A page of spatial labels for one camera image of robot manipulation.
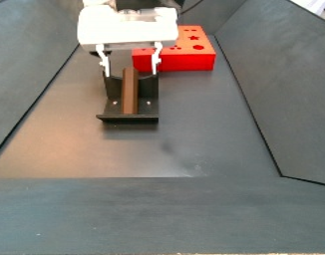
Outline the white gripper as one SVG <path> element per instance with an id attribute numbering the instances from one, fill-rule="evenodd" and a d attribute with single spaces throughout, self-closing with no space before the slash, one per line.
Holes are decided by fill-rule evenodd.
<path id="1" fill-rule="evenodd" d="M 157 75 L 163 45 L 173 45 L 177 37 L 174 8 L 117 12 L 109 5 L 95 5 L 86 7 L 79 15 L 78 40 L 86 51 L 97 50 L 107 78 L 111 76 L 111 53 L 107 50 L 150 47 L 155 44 L 151 61 L 153 74 Z"/>

